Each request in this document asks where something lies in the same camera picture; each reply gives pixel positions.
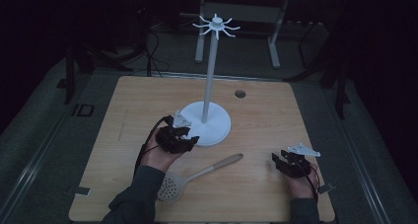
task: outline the white stand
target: white stand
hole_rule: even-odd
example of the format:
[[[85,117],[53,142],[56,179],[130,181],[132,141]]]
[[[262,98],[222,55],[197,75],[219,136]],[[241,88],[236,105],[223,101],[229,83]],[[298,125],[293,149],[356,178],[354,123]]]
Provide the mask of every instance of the white stand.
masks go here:
[[[225,29],[236,30],[239,28],[226,27],[224,24],[230,22],[231,19],[224,23],[223,20],[217,17],[216,14],[212,19],[212,22],[208,22],[202,17],[200,17],[200,19],[203,22],[208,23],[208,25],[194,26],[197,28],[209,28],[209,30],[201,35],[206,35],[207,33],[213,31],[209,52],[205,100],[204,102],[196,102],[186,106],[183,110],[181,110],[181,115],[191,122],[190,131],[187,137],[190,138],[193,136],[199,136],[199,140],[196,145],[212,146],[222,142],[231,131],[230,115],[221,106],[210,102],[213,74],[215,71],[216,52],[218,50],[219,31],[223,31],[229,37],[234,37],[233,35],[228,34]]]

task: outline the wooden tabletop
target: wooden tabletop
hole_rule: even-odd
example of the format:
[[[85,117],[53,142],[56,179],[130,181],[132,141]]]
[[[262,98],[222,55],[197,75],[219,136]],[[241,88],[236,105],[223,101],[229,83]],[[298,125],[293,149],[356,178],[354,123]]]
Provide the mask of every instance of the wooden tabletop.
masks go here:
[[[132,181],[134,164],[155,123],[204,100],[204,79],[121,77],[104,117],[80,187],[70,209],[73,221],[100,221],[108,204]],[[244,98],[236,90],[246,93]],[[175,203],[157,201],[159,222],[281,222],[289,220],[291,196],[271,153],[300,143],[312,147],[292,88],[287,83],[215,80],[211,102],[230,115],[232,129],[221,143],[195,146],[170,167],[190,176],[237,153],[244,157],[190,182]],[[307,157],[316,163],[315,158]],[[328,194],[318,203],[320,219],[334,212]]]

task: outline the motion capture device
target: motion capture device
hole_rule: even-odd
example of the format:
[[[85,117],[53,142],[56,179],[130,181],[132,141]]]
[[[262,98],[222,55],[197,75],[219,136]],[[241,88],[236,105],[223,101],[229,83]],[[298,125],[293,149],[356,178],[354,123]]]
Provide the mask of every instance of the motion capture device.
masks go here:
[[[136,159],[135,163],[135,171],[134,176],[136,174],[136,170],[138,166],[141,164],[142,157],[149,152],[150,150],[156,148],[147,148],[150,139],[158,126],[165,122],[167,126],[161,127],[158,133],[156,134],[156,141],[158,146],[160,146],[164,151],[168,153],[184,153],[189,152],[194,147],[194,145],[199,140],[199,136],[191,137],[190,139],[186,139],[185,137],[188,135],[191,126],[191,122],[185,119],[179,111],[175,112],[175,116],[172,117],[171,115],[162,117],[150,131],[147,140],[141,147],[141,151],[138,154],[138,158]]]
[[[283,161],[276,154],[272,153],[272,159],[276,164],[276,169],[291,178],[301,178],[311,173],[311,163],[305,156],[316,156],[320,154],[307,148],[302,143],[295,147],[288,147],[288,151],[282,150],[281,156],[286,159]]]

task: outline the spatula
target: spatula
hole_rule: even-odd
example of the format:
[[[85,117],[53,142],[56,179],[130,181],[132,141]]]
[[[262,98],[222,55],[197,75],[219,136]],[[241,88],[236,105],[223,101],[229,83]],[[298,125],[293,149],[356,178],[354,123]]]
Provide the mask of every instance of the spatula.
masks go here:
[[[163,184],[158,192],[158,198],[166,202],[174,202],[181,198],[184,187],[193,179],[196,179],[202,175],[230,165],[239,161],[244,155],[242,153],[228,157],[210,167],[207,167],[200,172],[197,172],[189,177],[180,177],[174,173],[167,172],[164,178]]]

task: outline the person's right hand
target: person's right hand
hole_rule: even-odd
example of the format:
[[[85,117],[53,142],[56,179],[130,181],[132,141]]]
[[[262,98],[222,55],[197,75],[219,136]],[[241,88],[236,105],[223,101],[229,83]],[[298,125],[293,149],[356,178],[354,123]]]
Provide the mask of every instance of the person's right hand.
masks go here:
[[[311,164],[312,169],[317,171],[317,165]],[[311,171],[308,175],[311,182],[313,183],[314,188],[317,188],[318,180],[316,173]],[[302,178],[290,178],[285,175],[286,181],[289,184],[290,192],[293,198],[314,198],[314,191],[311,187],[311,184],[308,182],[306,177]]]

